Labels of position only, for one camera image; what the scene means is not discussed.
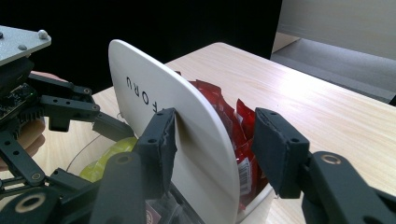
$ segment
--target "table surface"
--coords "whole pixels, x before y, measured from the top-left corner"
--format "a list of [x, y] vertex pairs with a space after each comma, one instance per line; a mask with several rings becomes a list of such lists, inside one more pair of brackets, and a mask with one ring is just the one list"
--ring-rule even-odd
[[[311, 152], [342, 155], [370, 186], [396, 195], [395, 107], [223, 43], [166, 65], [187, 80], [220, 86], [233, 107], [239, 98], [252, 109], [276, 111], [310, 141]], [[113, 88], [93, 98], [103, 112], [118, 115]], [[72, 121], [68, 133], [46, 130], [46, 144], [34, 156], [35, 161], [47, 175], [58, 167], [66, 169], [99, 135], [91, 129], [90, 123]], [[0, 178], [7, 176], [7, 172], [0, 174]], [[301, 199], [276, 198], [267, 219], [258, 219], [256, 223], [304, 223]]]

